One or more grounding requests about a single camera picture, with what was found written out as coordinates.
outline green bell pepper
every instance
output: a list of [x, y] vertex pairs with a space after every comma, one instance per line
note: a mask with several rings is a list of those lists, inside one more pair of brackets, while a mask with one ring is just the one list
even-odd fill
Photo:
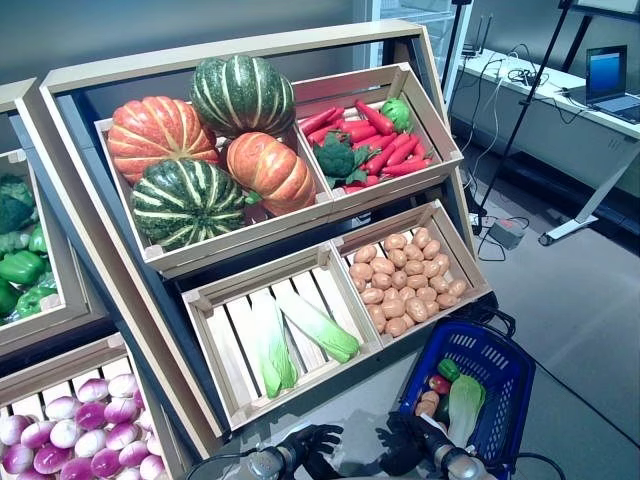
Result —
[[40, 313], [40, 300], [58, 291], [55, 288], [31, 287], [23, 293], [16, 303], [16, 312], [20, 318], [27, 318]]
[[44, 238], [42, 224], [36, 225], [31, 232], [31, 240], [29, 240], [29, 250], [36, 253], [47, 253], [47, 241]]
[[0, 316], [7, 315], [15, 308], [19, 292], [13, 285], [0, 278]]
[[20, 285], [33, 285], [46, 270], [46, 263], [27, 250], [7, 254], [0, 262], [0, 278]]

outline fake vegetable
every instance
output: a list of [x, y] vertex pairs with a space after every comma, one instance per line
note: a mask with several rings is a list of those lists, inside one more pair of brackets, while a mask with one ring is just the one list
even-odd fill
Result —
[[411, 131], [411, 111], [409, 110], [409, 106], [399, 98], [390, 98], [384, 102], [380, 113], [393, 122], [393, 129], [396, 132]]
[[468, 375], [460, 375], [449, 393], [449, 438], [456, 447], [467, 446], [484, 404], [485, 389]]
[[289, 320], [338, 362], [346, 363], [358, 353], [358, 340], [300, 295], [288, 292], [276, 302]]
[[284, 337], [282, 314], [273, 298], [267, 293], [257, 294], [253, 297], [251, 309], [255, 319], [253, 332], [260, 359], [260, 373], [267, 396], [275, 398], [281, 389], [295, 385], [298, 372], [291, 361]]

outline wooden crate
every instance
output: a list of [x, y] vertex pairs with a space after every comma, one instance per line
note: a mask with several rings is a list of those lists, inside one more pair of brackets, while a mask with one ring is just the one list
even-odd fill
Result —
[[[296, 386], [274, 399], [264, 394], [251, 343], [251, 298], [267, 290], [275, 298], [297, 291], [358, 338], [360, 352], [345, 364], [326, 354], [286, 319], [286, 336], [299, 372]], [[183, 294], [189, 316], [236, 429], [377, 352], [381, 345], [357, 292], [331, 243], [311, 247]]]
[[[46, 420], [44, 407], [52, 400], [74, 395], [90, 378], [110, 379], [133, 373], [144, 403], [151, 414], [154, 431], [160, 440], [162, 460], [170, 478], [181, 478], [191, 459], [177, 443], [162, 406], [157, 402], [136, 370], [132, 357], [118, 333], [59, 355], [51, 360], [0, 378], [0, 417], [11, 414], [33, 415]], [[0, 468], [0, 478], [14, 479]]]
[[[373, 108], [380, 108], [390, 97], [398, 97], [409, 105], [413, 133], [418, 135], [427, 151], [433, 147], [433, 163], [424, 170], [381, 182], [355, 193], [345, 194], [335, 188], [329, 221], [353, 217], [377, 205], [409, 196], [432, 185], [442, 183], [462, 161], [462, 154], [451, 138], [449, 129], [438, 110], [425, 93], [408, 63], [331, 75], [293, 84], [298, 120], [320, 113], [327, 108], [344, 107], [345, 116], [356, 116], [357, 99]], [[300, 144], [307, 155], [313, 150], [304, 135]]]
[[0, 357], [104, 316], [102, 302], [92, 285], [85, 281], [76, 254], [40, 194], [35, 174], [22, 150], [0, 155], [0, 176], [4, 174], [20, 177], [32, 190], [58, 293], [41, 300], [40, 313], [0, 326]]
[[[298, 155], [307, 162], [307, 166], [310, 168], [316, 182], [315, 205], [273, 218], [269, 218], [264, 210], [251, 207], [251, 221], [257, 223], [204, 242], [165, 252], [160, 245], [152, 245], [144, 234], [138, 232], [133, 221], [129, 199], [132, 191], [131, 185], [115, 169], [107, 148], [107, 134], [113, 125], [112, 119], [100, 120], [95, 124], [104, 155], [109, 164], [109, 171], [114, 179], [120, 199], [125, 205], [127, 219], [131, 224], [131, 229], [142, 257], [149, 266], [161, 272], [166, 278], [172, 278], [197, 268], [211, 265], [225, 258], [251, 251], [256, 247], [317, 227], [327, 221], [331, 211], [331, 195], [326, 182], [324, 182], [322, 172], [317, 167], [316, 162], [308, 157], [307, 150], [298, 143], [298, 135], [294, 130], [291, 130], [286, 138], [283, 139], [283, 143], [293, 150], [297, 150]], [[222, 147], [225, 141], [224, 137], [219, 137], [217, 146]]]
[[[343, 268], [345, 271], [348, 271], [349, 266], [353, 263], [353, 255], [360, 247], [371, 244], [375, 245], [378, 250], [378, 256], [386, 257], [382, 248], [382, 242], [387, 235], [402, 233], [407, 240], [410, 241], [413, 238], [413, 232], [419, 227], [427, 228], [431, 238], [440, 242], [440, 252], [449, 256], [451, 265], [449, 271], [444, 276], [445, 280], [448, 282], [453, 279], [465, 280], [467, 282], [467, 290], [460, 296], [460, 302], [458, 304], [429, 317], [426, 322], [416, 324], [403, 335], [396, 338], [391, 337], [391, 335], [387, 333], [380, 335], [382, 343], [385, 346], [401, 340], [406, 335], [424, 328], [426, 325], [437, 321], [491, 291], [491, 287], [480, 272], [478, 265], [475, 263], [471, 253], [469, 253], [469, 250], [451, 223], [439, 200], [360, 228], [334, 239], [333, 242], [342, 258]], [[358, 301], [361, 307], [365, 308], [360, 297], [358, 297]]]

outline purple onion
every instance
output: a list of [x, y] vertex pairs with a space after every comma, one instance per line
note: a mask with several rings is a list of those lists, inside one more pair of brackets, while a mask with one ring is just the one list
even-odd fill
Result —
[[76, 423], [85, 430], [95, 430], [106, 425], [104, 409], [106, 405], [102, 402], [89, 402], [82, 405], [76, 412]]
[[73, 397], [60, 397], [47, 405], [44, 413], [51, 420], [73, 418], [82, 404]]
[[20, 443], [29, 448], [40, 448], [49, 441], [55, 422], [36, 422], [22, 431]]
[[112, 397], [131, 398], [138, 390], [138, 382], [132, 373], [123, 373], [109, 381], [109, 395]]
[[120, 471], [122, 466], [118, 462], [118, 452], [103, 448], [91, 460], [91, 471], [96, 477], [108, 478]]
[[60, 480], [91, 480], [91, 460], [88, 458], [74, 458], [62, 467]]
[[138, 407], [132, 398], [112, 398], [104, 409], [104, 418], [109, 423], [132, 422], [138, 416]]
[[125, 467], [137, 467], [148, 456], [147, 444], [142, 440], [136, 440], [122, 449], [118, 461]]
[[93, 457], [107, 444], [104, 430], [91, 430], [82, 435], [74, 447], [76, 457]]
[[33, 464], [33, 450], [19, 443], [11, 445], [2, 459], [2, 466], [7, 471], [15, 475], [26, 472]]
[[33, 460], [33, 468], [43, 475], [59, 472], [67, 460], [69, 460], [70, 455], [71, 449], [58, 448], [48, 443], [36, 453]]
[[107, 398], [108, 395], [109, 384], [102, 378], [90, 378], [76, 392], [76, 396], [81, 402], [96, 402]]
[[24, 415], [11, 415], [0, 418], [0, 442], [7, 446], [20, 443], [22, 432], [32, 423], [33, 420]]

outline gray floor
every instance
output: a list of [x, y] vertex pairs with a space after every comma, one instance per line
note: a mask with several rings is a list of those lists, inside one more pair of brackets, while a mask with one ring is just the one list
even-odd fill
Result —
[[[466, 152], [472, 160], [475, 154], [473, 147]], [[479, 177], [492, 162], [483, 160]], [[537, 237], [555, 224], [548, 206], [508, 185], [498, 183], [488, 208], [492, 215], [522, 215], [531, 221], [522, 243], [507, 252], [505, 262], [479, 262], [502, 309], [518, 320], [516, 340], [638, 439], [640, 260], [590, 229], [550, 247], [540, 246]], [[483, 246], [482, 255], [493, 257], [493, 248]], [[387, 412], [395, 407], [428, 333], [408, 337], [249, 425], [224, 450], [276, 443], [301, 422], [338, 423], [345, 427], [343, 444], [333, 458], [340, 472], [376, 473], [375, 460], [383, 449], [375, 429], [384, 426]], [[640, 478], [635, 446], [541, 370], [534, 382], [522, 451], [553, 458], [568, 479]], [[217, 468], [210, 473], [217, 475]], [[410, 476], [424, 478], [424, 471]], [[540, 462], [521, 460], [513, 478], [557, 477]]]

